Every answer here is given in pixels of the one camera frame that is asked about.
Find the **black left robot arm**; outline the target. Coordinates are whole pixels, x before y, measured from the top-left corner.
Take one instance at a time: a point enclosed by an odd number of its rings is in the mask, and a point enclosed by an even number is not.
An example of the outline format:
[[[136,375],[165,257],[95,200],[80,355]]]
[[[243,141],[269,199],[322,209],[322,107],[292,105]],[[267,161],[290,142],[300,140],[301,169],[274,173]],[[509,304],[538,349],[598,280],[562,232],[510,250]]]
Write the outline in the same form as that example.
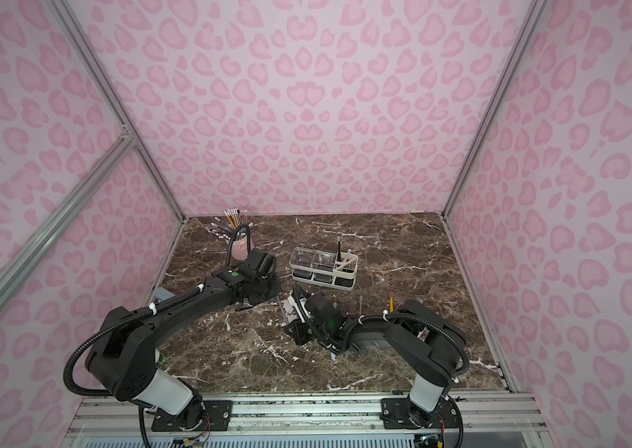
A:
[[[249,246],[244,261],[227,259],[201,284],[162,302],[129,311],[117,307],[99,331],[69,356],[65,387],[82,397],[112,396],[174,417],[183,429],[205,420],[201,395],[157,365],[166,339],[212,312],[234,304],[250,309],[281,291],[277,260]]]

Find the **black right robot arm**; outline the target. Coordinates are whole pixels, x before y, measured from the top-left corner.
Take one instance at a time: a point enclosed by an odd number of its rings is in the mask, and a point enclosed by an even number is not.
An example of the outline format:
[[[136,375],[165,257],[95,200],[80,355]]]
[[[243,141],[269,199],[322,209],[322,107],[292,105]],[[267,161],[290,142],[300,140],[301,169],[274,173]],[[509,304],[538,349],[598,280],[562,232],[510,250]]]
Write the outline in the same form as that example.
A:
[[[297,345],[314,342],[334,357],[369,347],[392,348],[416,373],[408,394],[412,414],[433,414],[470,369],[463,332],[418,301],[379,315],[347,317],[323,294],[295,286],[280,308],[284,331]]]

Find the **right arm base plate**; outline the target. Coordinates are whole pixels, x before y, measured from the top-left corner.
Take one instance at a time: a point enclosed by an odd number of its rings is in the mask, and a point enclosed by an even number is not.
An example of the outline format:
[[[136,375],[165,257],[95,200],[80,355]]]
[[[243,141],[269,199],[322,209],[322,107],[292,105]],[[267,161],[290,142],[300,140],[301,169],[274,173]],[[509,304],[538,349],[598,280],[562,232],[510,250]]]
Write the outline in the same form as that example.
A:
[[[409,397],[397,396],[380,401],[379,415],[385,429],[459,429],[461,414],[449,399],[441,399],[426,412]]]

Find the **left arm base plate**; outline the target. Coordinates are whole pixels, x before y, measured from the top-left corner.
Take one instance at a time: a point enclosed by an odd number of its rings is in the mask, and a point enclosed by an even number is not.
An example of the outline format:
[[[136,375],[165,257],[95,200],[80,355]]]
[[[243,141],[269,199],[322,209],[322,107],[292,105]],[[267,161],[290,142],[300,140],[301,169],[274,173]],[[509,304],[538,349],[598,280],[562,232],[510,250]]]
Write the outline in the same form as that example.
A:
[[[166,411],[158,410],[151,423],[153,432],[201,432],[227,431],[232,413],[233,401],[207,399],[189,403],[177,416],[172,416]]]

